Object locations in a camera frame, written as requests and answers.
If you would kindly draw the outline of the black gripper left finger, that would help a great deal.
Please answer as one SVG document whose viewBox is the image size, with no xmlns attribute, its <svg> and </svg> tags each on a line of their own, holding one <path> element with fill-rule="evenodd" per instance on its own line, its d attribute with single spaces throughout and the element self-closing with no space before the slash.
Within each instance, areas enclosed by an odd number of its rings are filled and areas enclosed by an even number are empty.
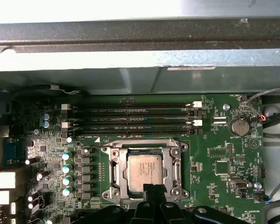
<svg viewBox="0 0 280 224">
<path fill-rule="evenodd" d="M 155 218 L 155 185 L 143 185 L 144 201 L 136 208 L 124 210 L 111 205 L 74 221 L 75 224 L 153 224 Z"/>
</svg>

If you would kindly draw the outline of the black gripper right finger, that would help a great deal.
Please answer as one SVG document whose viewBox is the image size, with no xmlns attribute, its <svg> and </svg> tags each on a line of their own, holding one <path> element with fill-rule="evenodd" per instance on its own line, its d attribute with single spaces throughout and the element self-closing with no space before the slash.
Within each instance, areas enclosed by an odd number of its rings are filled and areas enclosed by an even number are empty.
<svg viewBox="0 0 280 224">
<path fill-rule="evenodd" d="M 208 206 L 196 206 L 191 211 L 181 209 L 176 203 L 168 202 L 163 184 L 154 185 L 155 204 L 164 224 L 238 224 L 239 219 Z"/>
</svg>

